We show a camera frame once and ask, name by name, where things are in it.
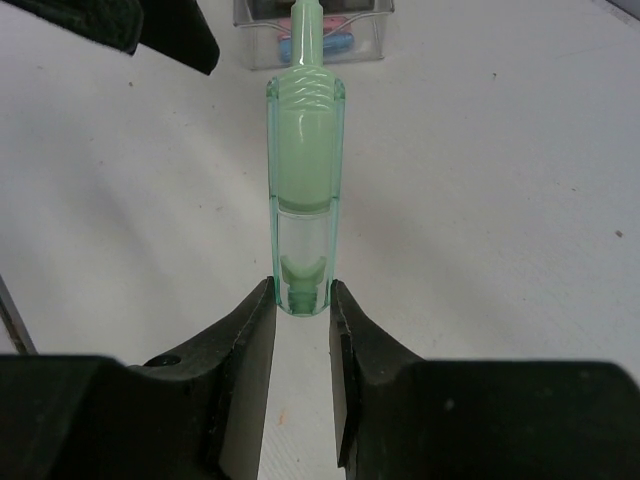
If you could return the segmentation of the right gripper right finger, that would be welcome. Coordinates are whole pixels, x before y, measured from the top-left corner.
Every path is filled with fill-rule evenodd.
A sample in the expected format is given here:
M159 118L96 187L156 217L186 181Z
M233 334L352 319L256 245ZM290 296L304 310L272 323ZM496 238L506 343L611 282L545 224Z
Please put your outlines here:
M337 463L349 479L635 479L639 388L585 360L433 360L334 281Z

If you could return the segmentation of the light green correction pen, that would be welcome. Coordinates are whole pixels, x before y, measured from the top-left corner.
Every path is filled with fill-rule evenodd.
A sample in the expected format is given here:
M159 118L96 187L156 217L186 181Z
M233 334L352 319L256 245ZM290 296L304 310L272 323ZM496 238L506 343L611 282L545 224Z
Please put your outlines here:
M345 86L324 65L317 1L291 9L291 64L267 85L268 182L276 303L312 317L330 303L343 159Z

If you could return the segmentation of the light pink correction pen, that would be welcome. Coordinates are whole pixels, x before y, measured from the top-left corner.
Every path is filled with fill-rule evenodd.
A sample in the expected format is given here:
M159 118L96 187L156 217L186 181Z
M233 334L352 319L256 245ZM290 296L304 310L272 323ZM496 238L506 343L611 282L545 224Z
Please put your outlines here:
M344 16L325 17L323 21L323 34L328 35L334 31L338 31L346 22L347 18ZM290 18L282 18L277 21L277 24L284 28L284 31L277 34L277 39L279 41L290 38L292 27L291 23L292 21Z

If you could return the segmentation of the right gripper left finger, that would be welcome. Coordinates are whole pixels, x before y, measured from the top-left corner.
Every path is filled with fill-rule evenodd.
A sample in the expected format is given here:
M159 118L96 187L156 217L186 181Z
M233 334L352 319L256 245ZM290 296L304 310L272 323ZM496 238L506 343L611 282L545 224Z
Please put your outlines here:
M8 292L1 318L5 479L254 479L275 343L274 281L141 366L36 351Z

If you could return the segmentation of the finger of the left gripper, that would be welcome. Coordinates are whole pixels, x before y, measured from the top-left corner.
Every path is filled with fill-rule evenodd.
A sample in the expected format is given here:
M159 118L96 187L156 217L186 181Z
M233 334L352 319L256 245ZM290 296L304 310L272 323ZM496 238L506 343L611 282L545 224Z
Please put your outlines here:
M9 0L9 4L94 43L133 55L144 21L138 1Z
M140 43L209 76L220 58L219 45L193 0L142 0Z

